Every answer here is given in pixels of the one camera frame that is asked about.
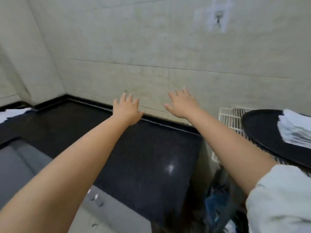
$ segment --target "white cloth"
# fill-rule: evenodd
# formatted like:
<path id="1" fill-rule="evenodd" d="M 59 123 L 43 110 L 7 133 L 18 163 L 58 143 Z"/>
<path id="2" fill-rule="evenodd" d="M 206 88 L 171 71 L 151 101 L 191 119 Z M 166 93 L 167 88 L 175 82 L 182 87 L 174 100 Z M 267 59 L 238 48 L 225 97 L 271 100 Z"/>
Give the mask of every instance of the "white cloth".
<path id="1" fill-rule="evenodd" d="M 311 149 L 311 117 L 283 110 L 277 127 L 284 142 Z"/>
<path id="2" fill-rule="evenodd" d="M 253 233 L 309 233 L 311 178 L 297 167 L 276 165 L 251 191 L 246 208 Z"/>
<path id="3" fill-rule="evenodd" d="M 27 111 L 31 110 L 31 108 L 25 109 L 10 109 L 5 110 L 4 112 L 0 112 L 0 124 L 6 121 L 8 118 L 15 117 L 17 115 L 21 115 L 26 113 Z"/>

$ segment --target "forearm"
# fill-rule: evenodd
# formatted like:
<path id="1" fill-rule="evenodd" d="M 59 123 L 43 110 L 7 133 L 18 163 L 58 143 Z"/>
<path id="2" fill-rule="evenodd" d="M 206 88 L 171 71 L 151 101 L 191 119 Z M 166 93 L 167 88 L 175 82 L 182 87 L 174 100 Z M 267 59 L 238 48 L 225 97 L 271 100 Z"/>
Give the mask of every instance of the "forearm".
<path id="1" fill-rule="evenodd" d="M 2 209 L 0 229 L 3 232 L 68 230 L 76 210 L 127 126 L 127 121 L 111 116 L 62 152 Z"/>
<path id="2" fill-rule="evenodd" d="M 201 133 L 221 164 L 247 194 L 277 164 L 269 154 L 205 111 L 192 111 L 187 119 Z"/>

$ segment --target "stack of papers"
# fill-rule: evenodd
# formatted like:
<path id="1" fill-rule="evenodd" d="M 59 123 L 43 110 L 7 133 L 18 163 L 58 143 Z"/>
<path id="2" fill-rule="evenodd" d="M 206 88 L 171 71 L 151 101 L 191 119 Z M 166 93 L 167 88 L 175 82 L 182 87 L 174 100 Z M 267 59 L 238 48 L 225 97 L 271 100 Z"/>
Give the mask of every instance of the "stack of papers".
<path id="1" fill-rule="evenodd" d="M 277 127 L 284 142 L 311 149 L 311 117 L 283 110 Z"/>
<path id="2" fill-rule="evenodd" d="M 12 118 L 18 115 L 21 115 L 23 113 L 26 113 L 27 111 L 31 110 L 31 108 L 25 108 L 25 109 L 10 109 L 5 110 L 4 112 L 0 112 L 0 123 L 3 123 L 8 118 Z"/>

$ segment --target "hand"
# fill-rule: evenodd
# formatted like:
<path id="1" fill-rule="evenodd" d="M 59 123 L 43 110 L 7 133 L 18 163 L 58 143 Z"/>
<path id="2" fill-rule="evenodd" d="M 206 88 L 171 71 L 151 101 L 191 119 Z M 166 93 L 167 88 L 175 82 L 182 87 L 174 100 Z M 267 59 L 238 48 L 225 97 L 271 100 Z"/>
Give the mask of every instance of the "hand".
<path id="1" fill-rule="evenodd" d="M 120 102 L 118 102 L 117 99 L 114 100 L 113 116 L 125 119 L 128 122 L 128 125 L 132 126 L 144 115 L 144 112 L 138 111 L 138 104 L 139 99 L 136 99 L 133 102 L 132 94 L 126 98 L 126 94 L 123 93 Z"/>
<path id="2" fill-rule="evenodd" d="M 176 117 L 188 119 L 191 113 L 200 109 L 196 99 L 186 88 L 176 92 L 169 92 L 169 97 L 173 102 L 173 106 L 165 104 L 164 107 Z"/>

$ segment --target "person's left hand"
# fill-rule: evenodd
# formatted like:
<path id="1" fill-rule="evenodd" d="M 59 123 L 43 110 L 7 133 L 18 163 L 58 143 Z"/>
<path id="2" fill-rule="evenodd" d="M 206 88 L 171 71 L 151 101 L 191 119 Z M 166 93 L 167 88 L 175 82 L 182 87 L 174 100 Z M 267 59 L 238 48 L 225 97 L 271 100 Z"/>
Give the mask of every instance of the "person's left hand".
<path id="1" fill-rule="evenodd" d="M 114 100 L 113 116 L 125 119 L 128 122 L 128 125 L 132 126 L 144 115 L 144 112 L 138 111 L 138 104 L 139 99 L 136 99 L 133 102 L 132 94 L 129 94 L 126 98 L 126 94 L 123 93 L 120 102 L 118 102 L 117 99 Z"/>

